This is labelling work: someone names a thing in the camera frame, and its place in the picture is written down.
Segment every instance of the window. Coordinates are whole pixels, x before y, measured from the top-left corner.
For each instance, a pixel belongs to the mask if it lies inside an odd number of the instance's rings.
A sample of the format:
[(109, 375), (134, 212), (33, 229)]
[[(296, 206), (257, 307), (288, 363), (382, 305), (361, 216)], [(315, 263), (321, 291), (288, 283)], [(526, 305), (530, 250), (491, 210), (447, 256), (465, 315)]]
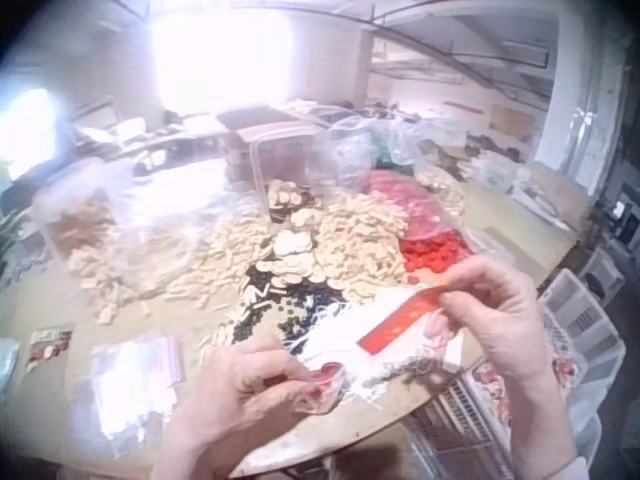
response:
[(176, 14), (154, 25), (152, 34), (168, 110), (218, 113), (287, 97), (293, 38), (280, 12)]
[(53, 158), (56, 149), (55, 112), (45, 89), (28, 90), (0, 113), (0, 159), (16, 180)]

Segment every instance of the plastic bag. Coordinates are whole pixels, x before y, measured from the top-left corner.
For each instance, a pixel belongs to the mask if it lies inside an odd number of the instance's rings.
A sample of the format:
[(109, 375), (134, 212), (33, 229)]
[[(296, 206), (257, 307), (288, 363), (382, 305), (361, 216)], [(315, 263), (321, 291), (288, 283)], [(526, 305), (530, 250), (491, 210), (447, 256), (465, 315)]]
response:
[(20, 343), (13, 338), (0, 338), (0, 401), (4, 400), (18, 361)]
[(518, 175), (518, 165), (510, 158), (485, 150), (471, 160), (474, 180), (498, 193), (509, 193)]
[(409, 273), (424, 267), (442, 273), (473, 253), (459, 225), (415, 180), (395, 172), (374, 171), (369, 188), (381, 192), (409, 214), (407, 231), (400, 241)]
[(359, 116), (335, 123), (329, 130), (330, 157), (336, 166), (336, 185), (360, 193), (374, 168), (371, 150), (371, 120)]
[(100, 430), (116, 457), (161, 436), (177, 402), (173, 386), (181, 380), (175, 339), (135, 340), (100, 347), (92, 355)]
[(138, 295), (157, 293), (189, 268), (201, 234), (200, 222), (190, 215), (131, 226), (118, 235), (113, 264)]
[(409, 214), (404, 240), (426, 240), (456, 228), (438, 202), (412, 178), (389, 171), (373, 171), (369, 191), (378, 191)]
[(104, 245), (122, 211), (122, 180), (110, 183), (115, 178), (102, 160), (89, 158), (50, 178), (36, 194), (32, 216), (55, 258), (65, 262), (74, 250)]
[(413, 176), (413, 165), (421, 158), (419, 130), (400, 120), (349, 117), (330, 129), (332, 138), (367, 139), (371, 164), (377, 169), (395, 170)]
[(426, 162), (416, 164), (416, 181), (433, 194), (442, 208), (454, 219), (460, 219), (465, 209), (462, 185), (442, 168)]
[(314, 327), (289, 346), (303, 345), (298, 359), (310, 370), (329, 370), (323, 395), (306, 398), (301, 409), (321, 414), (344, 397), (375, 400), (387, 380), (441, 366), (449, 338), (448, 320), (438, 303), (441, 292), (382, 288), (370, 304), (325, 310)]

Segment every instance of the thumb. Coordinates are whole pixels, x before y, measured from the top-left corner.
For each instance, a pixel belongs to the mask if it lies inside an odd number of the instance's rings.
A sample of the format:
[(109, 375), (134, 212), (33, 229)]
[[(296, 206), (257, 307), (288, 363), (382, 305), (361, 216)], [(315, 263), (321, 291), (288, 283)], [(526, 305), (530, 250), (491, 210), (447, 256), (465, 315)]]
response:
[(440, 303), (453, 320), (466, 325), (476, 333), (480, 324), (488, 317), (488, 308), (467, 292), (447, 292), (440, 295)]
[(315, 386), (309, 382), (289, 380), (267, 388), (264, 392), (254, 397), (256, 408), (262, 412), (269, 412), (276, 408), (290, 408), (305, 394), (315, 390)]

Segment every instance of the pink plastic bag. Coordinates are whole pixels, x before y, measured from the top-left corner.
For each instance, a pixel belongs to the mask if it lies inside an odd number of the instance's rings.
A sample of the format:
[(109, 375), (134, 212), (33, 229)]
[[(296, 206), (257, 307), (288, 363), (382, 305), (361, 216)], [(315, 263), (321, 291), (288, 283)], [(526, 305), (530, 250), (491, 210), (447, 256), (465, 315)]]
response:
[(409, 214), (409, 226), (403, 240), (427, 240), (457, 229), (438, 200), (413, 178), (376, 170), (369, 175), (369, 192), (372, 191), (384, 194)]

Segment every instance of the ceiling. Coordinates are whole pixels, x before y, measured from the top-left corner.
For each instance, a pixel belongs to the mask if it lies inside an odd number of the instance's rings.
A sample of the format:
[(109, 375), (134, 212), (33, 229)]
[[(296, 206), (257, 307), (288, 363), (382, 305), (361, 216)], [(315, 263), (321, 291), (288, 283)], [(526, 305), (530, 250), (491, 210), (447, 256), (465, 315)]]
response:
[[(372, 70), (394, 78), (460, 83), (476, 77), (510, 98), (542, 108), (553, 89), (557, 61), (557, 21), (507, 14), (425, 14), (424, 2), (408, 2), (398, 18), (393, 13), (376, 23), (391, 26), (411, 49), (389, 42), (376, 45)], [(139, 28), (176, 10), (233, 6), (305, 8), (368, 20), (389, 11), (394, 0), (57, 0), (32, 22), (8, 65), (33, 69), (50, 58), (78, 58), (99, 42)]]
[[(470, 67), (515, 100), (546, 108), (553, 90), (558, 23), (516, 15), (421, 16), (392, 27)], [(456, 66), (379, 42), (372, 70), (398, 79), (461, 84)]]

